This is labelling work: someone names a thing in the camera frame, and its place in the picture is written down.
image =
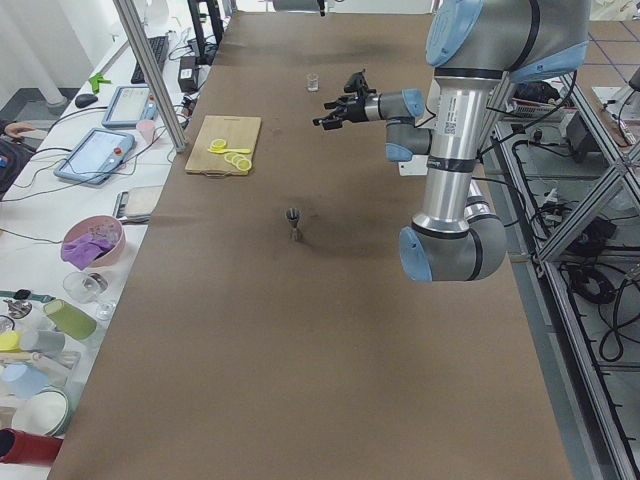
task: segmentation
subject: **white desk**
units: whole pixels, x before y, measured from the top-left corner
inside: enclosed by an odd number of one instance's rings
[[[166,30],[166,28],[148,29],[147,35],[150,37],[162,35]],[[169,51],[176,48],[186,37],[186,32],[170,33]],[[96,71],[118,51],[122,43],[123,40],[113,45]],[[135,58],[131,49],[128,48],[108,71],[103,72],[112,83],[100,85],[98,102],[90,107],[106,107],[116,87],[130,83],[134,66]],[[163,69],[165,84],[175,105],[179,104],[183,97],[177,84],[178,68],[179,61],[167,58]],[[200,78],[206,78],[206,73],[208,73],[208,67],[204,67],[204,71],[201,71]],[[91,87],[87,82],[78,93],[90,92]],[[63,115],[77,110],[71,103]],[[104,110],[87,110],[84,114],[74,115],[61,121],[42,142],[40,150],[53,147],[73,148],[91,128],[101,127],[103,115]],[[162,132],[163,129],[160,128],[162,119],[158,118],[156,124],[159,132]],[[146,143],[135,129],[127,131],[136,137],[136,146],[131,157],[146,148]],[[60,152],[59,155],[57,153],[56,151],[38,153],[24,168],[14,186],[0,203],[0,228],[25,236],[60,241],[69,228],[78,221],[92,215],[112,214],[118,193],[133,187],[163,185],[175,155],[169,136],[162,135],[137,160],[128,162],[118,170],[120,174],[112,175],[101,186],[90,187],[69,186],[71,184],[53,176],[55,165],[66,155],[66,152]],[[36,172],[42,168],[46,169],[36,175]],[[58,191],[40,194],[52,190]],[[99,272],[107,279],[109,286],[103,296],[115,301],[122,293],[147,227],[126,225],[124,230],[127,243],[116,264],[86,270]],[[97,303],[78,305],[77,302],[68,298],[62,288],[64,277],[73,271],[77,269],[60,259],[60,245],[37,242],[0,232],[0,289],[27,288],[35,293],[53,295],[70,301],[89,315],[95,316]],[[34,307],[39,308],[41,305],[34,302]],[[0,313],[5,313],[6,310],[6,306],[0,304]],[[102,322],[102,325],[108,327],[108,323]],[[78,366],[68,380],[72,400],[77,402],[97,352],[87,350],[83,344],[68,336],[65,350],[77,351],[81,354]],[[47,477],[48,472],[49,468],[44,467],[0,464],[0,476],[3,480],[42,480]]]

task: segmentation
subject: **tablet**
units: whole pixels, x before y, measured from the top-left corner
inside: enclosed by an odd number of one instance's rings
[[[102,126],[105,128],[135,128],[140,120],[152,120],[158,106],[147,85],[116,88],[107,108]]]
[[[99,185],[122,164],[135,145],[133,135],[94,128],[53,174],[63,180]]]

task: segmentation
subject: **person's hand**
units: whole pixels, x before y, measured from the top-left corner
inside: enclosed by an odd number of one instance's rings
[[[4,133],[16,140],[22,140],[22,132],[30,132],[35,130],[35,127],[27,122],[13,122],[4,127]]]

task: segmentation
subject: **wooden cutting board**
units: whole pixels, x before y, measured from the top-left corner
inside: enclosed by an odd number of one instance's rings
[[[196,138],[189,160],[185,166],[187,173],[215,173],[226,175],[248,175],[224,159],[224,155],[208,152],[207,149],[217,138],[227,141],[227,148],[250,148],[245,156],[253,162],[253,154],[260,132],[260,117],[231,117],[207,115]]]

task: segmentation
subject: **black power adapter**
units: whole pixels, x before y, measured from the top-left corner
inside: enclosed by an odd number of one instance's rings
[[[180,70],[178,71],[178,85],[184,93],[198,90],[198,71],[196,57],[180,57]]]

